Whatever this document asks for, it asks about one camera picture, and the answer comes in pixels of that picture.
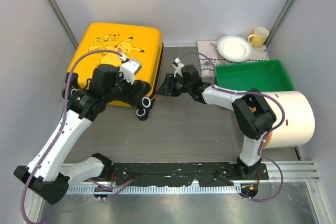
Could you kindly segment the yellow Pikachu suitcase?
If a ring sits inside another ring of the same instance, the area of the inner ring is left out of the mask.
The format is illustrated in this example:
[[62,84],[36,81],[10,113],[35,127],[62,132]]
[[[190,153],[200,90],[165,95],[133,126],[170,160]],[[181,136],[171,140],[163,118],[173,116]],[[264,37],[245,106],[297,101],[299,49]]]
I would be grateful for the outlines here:
[[[122,64],[119,56],[124,54],[142,65],[135,79],[150,85],[147,97],[151,99],[151,110],[155,101],[162,52],[162,36],[157,28],[93,23],[88,27],[71,60],[66,73],[65,88],[69,87],[68,94],[87,90],[95,68],[102,64],[118,67]],[[65,98],[65,88],[62,91],[63,98]],[[108,105],[130,106],[120,101],[110,102]]]

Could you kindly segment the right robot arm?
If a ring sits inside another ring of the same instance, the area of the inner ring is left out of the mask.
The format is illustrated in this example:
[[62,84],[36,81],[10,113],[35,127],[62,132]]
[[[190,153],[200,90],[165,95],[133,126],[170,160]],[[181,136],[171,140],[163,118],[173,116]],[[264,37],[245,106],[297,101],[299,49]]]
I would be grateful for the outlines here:
[[242,179],[250,179],[261,163],[262,137],[276,121],[276,115],[265,98],[257,89],[239,94],[204,82],[193,65],[173,63],[173,67],[175,72],[166,75],[156,94],[178,97],[187,93],[196,102],[233,111],[244,135],[243,147],[237,157],[237,173]]

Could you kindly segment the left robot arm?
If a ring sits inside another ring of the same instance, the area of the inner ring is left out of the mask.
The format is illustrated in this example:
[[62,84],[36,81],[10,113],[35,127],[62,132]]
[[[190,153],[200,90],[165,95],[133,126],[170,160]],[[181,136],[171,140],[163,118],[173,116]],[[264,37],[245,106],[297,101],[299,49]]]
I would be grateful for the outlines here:
[[135,79],[140,69],[141,64],[133,59],[118,67],[102,64],[93,71],[87,90],[68,94],[69,87],[66,87],[65,110],[59,126],[27,166],[15,169],[14,176],[51,205],[59,202],[69,187],[87,179],[107,181],[112,174],[112,161],[102,154],[95,153],[68,168],[62,168],[62,164],[81,134],[108,103],[121,101],[137,109],[139,120],[148,118],[150,85]]

